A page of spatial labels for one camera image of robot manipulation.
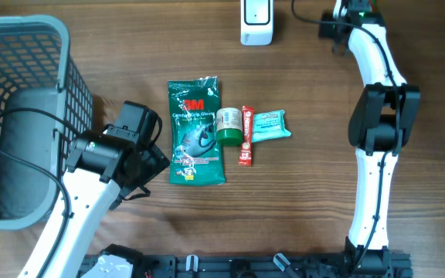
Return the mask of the green 3M gloves packet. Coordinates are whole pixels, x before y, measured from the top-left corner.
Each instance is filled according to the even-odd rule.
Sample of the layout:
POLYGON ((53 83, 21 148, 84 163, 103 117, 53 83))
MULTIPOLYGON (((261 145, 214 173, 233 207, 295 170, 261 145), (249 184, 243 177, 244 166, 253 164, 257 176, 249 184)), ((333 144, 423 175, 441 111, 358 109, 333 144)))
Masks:
POLYGON ((226 182, 216 112, 221 107, 215 76, 168 82, 172 126, 170 182, 206 186, 226 182))

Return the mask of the green lid white jar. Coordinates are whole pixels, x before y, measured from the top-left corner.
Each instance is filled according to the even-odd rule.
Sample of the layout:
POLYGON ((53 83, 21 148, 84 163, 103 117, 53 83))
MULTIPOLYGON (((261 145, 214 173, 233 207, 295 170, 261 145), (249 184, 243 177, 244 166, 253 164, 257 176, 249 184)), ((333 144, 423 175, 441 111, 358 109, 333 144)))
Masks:
POLYGON ((216 140, 221 145, 243 143, 242 111, 235 107, 221 108, 216 113, 216 140))

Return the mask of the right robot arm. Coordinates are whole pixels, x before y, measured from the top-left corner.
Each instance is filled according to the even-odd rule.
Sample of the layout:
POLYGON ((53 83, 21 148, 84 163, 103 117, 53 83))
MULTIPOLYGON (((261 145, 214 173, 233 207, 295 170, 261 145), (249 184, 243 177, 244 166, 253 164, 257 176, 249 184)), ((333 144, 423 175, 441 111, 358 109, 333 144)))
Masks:
POLYGON ((321 17, 319 35, 344 45, 358 64, 364 89, 348 124, 355 148, 357 186, 352 225, 340 254, 304 264, 321 277, 409 276, 409 257, 389 251, 386 223, 391 181, 399 154, 409 140, 420 104, 420 89, 396 68, 386 24, 374 1, 337 1, 321 17))

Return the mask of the red coffee stick sachet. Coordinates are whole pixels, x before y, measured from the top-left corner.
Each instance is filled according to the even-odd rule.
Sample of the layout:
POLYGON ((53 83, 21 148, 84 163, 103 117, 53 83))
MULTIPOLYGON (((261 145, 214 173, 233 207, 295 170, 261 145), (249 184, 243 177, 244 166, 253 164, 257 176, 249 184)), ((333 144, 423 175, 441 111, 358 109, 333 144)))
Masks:
POLYGON ((239 155, 239 165, 252 165, 252 142, 253 142, 253 114, 254 109, 250 106, 243 106, 243 143, 239 155))

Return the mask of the white barcode scanner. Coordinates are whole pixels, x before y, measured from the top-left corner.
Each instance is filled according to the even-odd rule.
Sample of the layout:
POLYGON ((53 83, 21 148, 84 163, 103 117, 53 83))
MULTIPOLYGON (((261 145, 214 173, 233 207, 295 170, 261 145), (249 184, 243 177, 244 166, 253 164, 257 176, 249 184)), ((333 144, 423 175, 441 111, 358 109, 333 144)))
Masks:
POLYGON ((240 1, 240 42, 267 46, 273 38, 273 0, 240 1))

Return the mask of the pale green wipes packet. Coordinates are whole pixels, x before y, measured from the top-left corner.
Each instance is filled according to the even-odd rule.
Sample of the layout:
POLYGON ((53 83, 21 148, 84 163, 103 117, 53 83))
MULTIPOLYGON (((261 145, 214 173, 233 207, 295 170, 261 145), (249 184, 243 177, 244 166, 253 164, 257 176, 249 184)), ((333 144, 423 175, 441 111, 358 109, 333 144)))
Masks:
POLYGON ((284 115, 284 110, 254 114, 252 142, 290 137, 291 132, 285 126, 284 115))

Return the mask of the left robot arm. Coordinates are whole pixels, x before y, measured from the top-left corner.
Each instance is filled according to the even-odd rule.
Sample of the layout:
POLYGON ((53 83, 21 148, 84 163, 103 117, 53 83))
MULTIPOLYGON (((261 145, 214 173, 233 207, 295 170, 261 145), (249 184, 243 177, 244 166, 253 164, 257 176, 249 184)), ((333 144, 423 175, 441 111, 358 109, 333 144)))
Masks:
POLYGON ((169 161, 156 146, 162 119, 126 101, 114 124, 77 135, 71 144, 60 194, 22 277, 75 277, 97 228, 123 201, 148 197, 146 184, 169 161))

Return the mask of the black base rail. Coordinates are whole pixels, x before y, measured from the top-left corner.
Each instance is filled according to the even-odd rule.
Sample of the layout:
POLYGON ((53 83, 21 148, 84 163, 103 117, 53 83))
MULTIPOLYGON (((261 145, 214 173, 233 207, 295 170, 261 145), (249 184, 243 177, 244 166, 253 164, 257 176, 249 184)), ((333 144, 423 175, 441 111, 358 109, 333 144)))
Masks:
POLYGON ((145 255, 112 244, 97 256, 85 256, 77 276, 83 277, 102 255, 115 255, 133 264, 131 277, 394 277, 412 278, 410 255, 368 252, 357 270, 347 253, 308 256, 145 255))

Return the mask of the grey plastic mesh basket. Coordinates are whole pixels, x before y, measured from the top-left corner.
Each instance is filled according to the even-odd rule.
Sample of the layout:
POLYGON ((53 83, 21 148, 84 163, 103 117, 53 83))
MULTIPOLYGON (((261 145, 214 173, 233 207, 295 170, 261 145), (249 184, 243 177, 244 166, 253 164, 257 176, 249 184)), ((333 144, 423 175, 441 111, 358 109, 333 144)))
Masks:
POLYGON ((70 142, 92 122, 67 27, 50 15, 0 17, 0 230, 49 217, 70 142))

